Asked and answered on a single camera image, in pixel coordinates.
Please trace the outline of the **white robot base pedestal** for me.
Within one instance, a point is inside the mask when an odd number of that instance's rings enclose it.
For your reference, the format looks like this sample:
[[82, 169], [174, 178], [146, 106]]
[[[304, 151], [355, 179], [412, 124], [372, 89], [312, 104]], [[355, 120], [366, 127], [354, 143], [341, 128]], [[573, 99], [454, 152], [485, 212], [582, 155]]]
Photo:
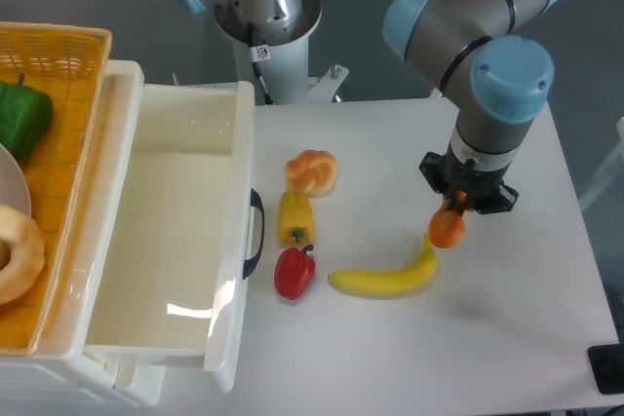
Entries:
[[215, 5], [230, 39], [238, 79], [254, 87], [257, 105], [338, 101], [349, 69], [333, 64], [309, 75], [309, 38], [322, 17], [321, 0], [225, 0]]

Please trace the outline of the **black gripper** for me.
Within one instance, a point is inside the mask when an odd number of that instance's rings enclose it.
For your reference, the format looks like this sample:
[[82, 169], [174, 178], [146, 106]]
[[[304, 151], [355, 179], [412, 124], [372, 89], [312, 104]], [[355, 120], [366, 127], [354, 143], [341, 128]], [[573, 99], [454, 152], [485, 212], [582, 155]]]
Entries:
[[504, 183], [507, 167], [500, 170], [478, 170], [477, 161], [461, 163], [448, 151], [445, 155], [427, 152], [419, 169], [432, 190], [442, 195], [442, 210], [454, 209], [493, 214], [511, 211], [519, 193]]

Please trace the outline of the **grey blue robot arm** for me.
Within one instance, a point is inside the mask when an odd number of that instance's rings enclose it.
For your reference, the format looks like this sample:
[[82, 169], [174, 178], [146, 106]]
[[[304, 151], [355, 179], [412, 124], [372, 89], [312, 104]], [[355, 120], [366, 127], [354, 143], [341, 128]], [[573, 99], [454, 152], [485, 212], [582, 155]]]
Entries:
[[[231, 40], [238, 74], [262, 104], [302, 103], [308, 37], [320, 0], [182, 0], [211, 11]], [[420, 171], [443, 197], [446, 213], [506, 212], [518, 194], [504, 176], [542, 110], [554, 65], [519, 26], [559, 0], [393, 0], [383, 22], [386, 44], [458, 110], [448, 149], [428, 153]]]

